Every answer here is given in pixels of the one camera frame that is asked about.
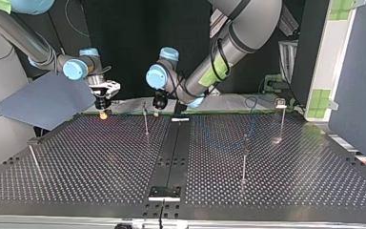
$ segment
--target metal rod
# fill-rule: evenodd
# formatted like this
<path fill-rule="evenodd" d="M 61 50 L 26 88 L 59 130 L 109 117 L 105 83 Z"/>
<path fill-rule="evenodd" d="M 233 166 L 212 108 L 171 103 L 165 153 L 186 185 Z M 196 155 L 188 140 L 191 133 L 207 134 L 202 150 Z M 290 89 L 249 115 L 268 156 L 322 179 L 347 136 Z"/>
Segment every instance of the metal rod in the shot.
<path fill-rule="evenodd" d="M 244 154 L 243 154 L 243 164 L 242 164 L 242 184 L 246 183 L 246 160 L 249 154 L 249 144 L 248 144 L 248 134 L 243 135 L 243 148 L 244 148 Z"/>
<path fill-rule="evenodd" d="M 242 183 L 246 183 L 246 159 L 247 155 L 243 156 L 243 165 L 242 165 Z"/>
<path fill-rule="evenodd" d="M 38 164 L 37 157 L 35 156 L 34 150 L 32 149 L 32 146 L 29 145 L 29 149 L 31 151 L 32 158 L 34 160 L 35 166 L 37 167 L 38 173 L 41 177 L 41 180 L 44 180 L 43 173 L 41 172 L 40 165 Z"/>
<path fill-rule="evenodd" d="M 145 135 L 149 135 L 150 132 L 148 131 L 148 120 L 147 120 L 147 109 L 145 108 L 146 103 L 142 104 L 142 112 L 144 113 L 144 120 L 145 120 Z"/>
<path fill-rule="evenodd" d="M 0 33 L 35 62 L 50 57 L 46 42 L 15 14 L 0 10 Z"/>
<path fill-rule="evenodd" d="M 281 128 L 280 128 L 280 138 L 282 139 L 283 128 L 284 128 L 284 119 L 285 119 L 285 108 L 283 109 L 283 116 L 281 117 Z"/>

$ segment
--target black curtain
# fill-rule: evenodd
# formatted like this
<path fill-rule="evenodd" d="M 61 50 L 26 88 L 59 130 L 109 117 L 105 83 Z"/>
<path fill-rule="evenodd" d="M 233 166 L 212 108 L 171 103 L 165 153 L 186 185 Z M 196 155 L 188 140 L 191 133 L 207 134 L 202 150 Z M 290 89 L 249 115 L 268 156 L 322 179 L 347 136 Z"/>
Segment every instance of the black curtain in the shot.
<path fill-rule="evenodd" d="M 153 96 L 145 74 L 162 47 L 179 50 L 178 69 L 190 75 L 208 55 L 211 5 L 201 0 L 83 0 L 91 36 L 108 79 L 121 84 L 116 99 Z"/>

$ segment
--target black cable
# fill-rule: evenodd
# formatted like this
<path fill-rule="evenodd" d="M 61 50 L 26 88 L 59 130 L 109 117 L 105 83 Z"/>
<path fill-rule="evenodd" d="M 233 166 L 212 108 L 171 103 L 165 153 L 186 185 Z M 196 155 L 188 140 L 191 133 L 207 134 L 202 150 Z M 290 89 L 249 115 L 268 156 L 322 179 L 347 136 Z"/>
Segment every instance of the black cable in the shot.
<path fill-rule="evenodd" d="M 51 24 L 52 24 L 52 27 L 54 28 L 54 31 L 55 31 L 55 36 L 58 40 L 58 43 L 59 43 L 59 47 L 61 49 L 61 52 L 65 52 L 65 49 L 64 49 L 64 45 L 62 44 L 62 41 L 61 39 L 59 38 L 59 33 L 58 33 L 58 30 L 56 29 L 55 27 L 55 24 L 54 24 L 54 21 L 52 20 L 52 17 L 51 17 L 51 14 L 50 14 L 50 11 L 47 11 L 47 14 L 49 15 L 49 19 L 51 21 Z"/>
<path fill-rule="evenodd" d="M 5 59 L 5 58 L 7 58 L 8 56 L 10 56 L 10 55 L 11 55 L 11 53 L 13 52 L 13 50 L 14 50 L 14 47 L 11 47 L 11 49 L 10 49 L 9 53 L 8 53 L 8 54 L 6 54 L 5 56 L 0 57 L 0 60 L 3 60 L 3 59 Z"/>
<path fill-rule="evenodd" d="M 163 205 L 165 204 L 165 200 L 162 203 L 162 208 L 160 209 L 160 214 L 159 214 L 159 229 L 163 229 L 163 224 L 162 224 L 162 214 L 163 214 Z"/>
<path fill-rule="evenodd" d="M 219 35 L 220 33 L 224 30 L 225 26 L 228 23 L 228 19 L 224 22 L 224 24 L 222 24 L 221 28 L 219 29 L 219 31 L 216 33 L 216 35 L 213 37 L 213 41 L 212 41 L 212 45 L 210 46 L 210 60 L 211 60 L 211 66 L 213 68 L 213 73 L 215 74 L 216 78 L 218 78 L 219 81 L 223 81 L 224 79 L 221 78 L 221 76 L 219 76 L 218 72 L 215 69 L 215 64 L 214 64 L 214 47 L 215 44 L 218 44 L 218 40 L 219 40 Z M 222 59 L 224 60 L 225 65 L 227 66 L 227 73 L 229 73 L 231 71 L 231 67 L 228 63 L 228 60 L 225 56 L 225 53 L 222 50 L 222 46 L 221 45 L 217 45 L 218 46 L 218 51 L 219 54 L 221 55 Z"/>

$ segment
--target black clamp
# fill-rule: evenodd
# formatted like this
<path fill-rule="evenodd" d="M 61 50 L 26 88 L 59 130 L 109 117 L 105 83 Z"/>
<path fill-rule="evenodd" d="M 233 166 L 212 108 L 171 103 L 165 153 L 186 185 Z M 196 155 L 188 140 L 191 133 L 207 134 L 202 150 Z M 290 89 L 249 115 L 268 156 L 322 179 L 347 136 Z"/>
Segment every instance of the black clamp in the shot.
<path fill-rule="evenodd" d="M 132 226 L 128 224 L 117 224 L 114 229 L 132 229 Z"/>
<path fill-rule="evenodd" d="M 169 188 L 154 186 L 150 190 L 149 201 L 180 201 L 180 187 Z"/>

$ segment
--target gray panel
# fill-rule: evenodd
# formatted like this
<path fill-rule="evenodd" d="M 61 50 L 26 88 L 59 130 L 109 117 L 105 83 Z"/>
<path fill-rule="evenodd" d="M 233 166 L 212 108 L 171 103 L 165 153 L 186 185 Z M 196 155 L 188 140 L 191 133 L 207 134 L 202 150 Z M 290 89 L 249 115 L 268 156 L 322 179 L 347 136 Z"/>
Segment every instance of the gray panel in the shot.
<path fill-rule="evenodd" d="M 0 114 L 51 131 L 94 100 L 85 81 L 51 72 L 2 100 Z"/>
<path fill-rule="evenodd" d="M 80 116 L 0 166 L 0 214 L 142 217 L 169 118 Z"/>
<path fill-rule="evenodd" d="M 276 143 L 280 118 L 192 117 L 179 218 L 366 222 L 366 166 L 296 115 L 287 114 Z"/>
<path fill-rule="evenodd" d="M 329 127 L 366 155 L 366 5 L 358 8 Z"/>

